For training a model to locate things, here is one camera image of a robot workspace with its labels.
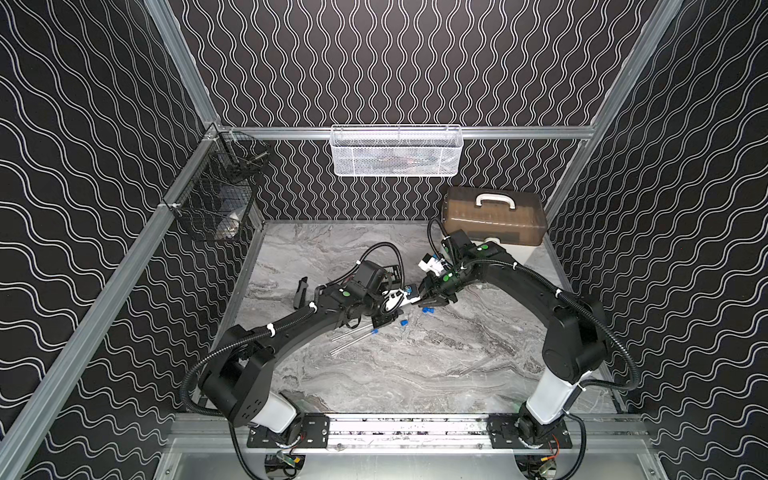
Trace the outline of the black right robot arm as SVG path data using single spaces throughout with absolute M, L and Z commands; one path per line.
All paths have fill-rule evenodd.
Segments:
M 495 242 L 476 244 L 462 230 L 448 232 L 436 218 L 427 224 L 431 247 L 436 246 L 434 225 L 442 234 L 443 251 L 427 258 L 419 306 L 456 303 L 465 288 L 489 284 L 529 310 L 546 329 L 544 373 L 520 407 L 520 432 L 532 437 L 552 429 L 588 388 L 631 392 L 639 386 L 638 365 L 608 326 L 600 303 L 558 287 Z

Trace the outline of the clear test tube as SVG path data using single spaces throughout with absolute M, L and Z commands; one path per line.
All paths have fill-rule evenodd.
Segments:
M 359 336 L 364 336 L 364 335 L 372 333 L 373 330 L 374 330 L 374 328 L 371 325 L 366 325 L 366 326 L 363 326 L 363 327 L 359 327 L 357 329 L 351 329 L 351 330 L 346 331 L 346 332 L 341 333 L 341 334 L 334 334 L 331 337 L 331 342 L 335 343 L 335 342 L 341 342 L 341 341 L 356 339 Z
M 352 340 L 352 341 L 348 342 L 348 343 L 347 343 L 347 344 L 345 344 L 345 345 L 342 345 L 342 346 L 340 346 L 340 347 L 337 347 L 337 348 L 333 349 L 333 350 L 330 352 L 330 355 L 331 355 L 331 356 L 333 356 L 333 357 L 335 357 L 335 356 L 337 356 L 337 355 L 338 355 L 340 352 L 342 352 L 342 351 L 346 350 L 346 349 L 347 349 L 347 348 L 349 348 L 350 346 L 352 346 L 352 345 L 355 345 L 355 344 L 357 344 L 357 343 L 359 343 L 359 342 L 361 342 L 361 341 L 363 341 L 363 340 L 366 340 L 366 339 L 368 339 L 368 338 L 371 338 L 372 336 L 373 336 L 373 335 L 372 335 L 372 331 L 371 331 L 371 332 L 369 332 L 369 333 L 367 333 L 367 334 L 365 334 L 365 335 L 361 336 L 360 338 L 354 339 L 354 340 Z

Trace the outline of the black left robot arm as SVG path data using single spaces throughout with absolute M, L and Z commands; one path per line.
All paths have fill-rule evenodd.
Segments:
M 402 254 L 391 242 L 369 247 L 339 278 L 316 288 L 313 299 L 265 326 L 229 328 L 219 346 L 184 375 L 179 397 L 190 412 L 222 417 L 234 428 L 257 425 L 281 434 L 298 409 L 271 389 L 280 364 L 315 338 L 365 316 L 396 317 L 405 285 Z

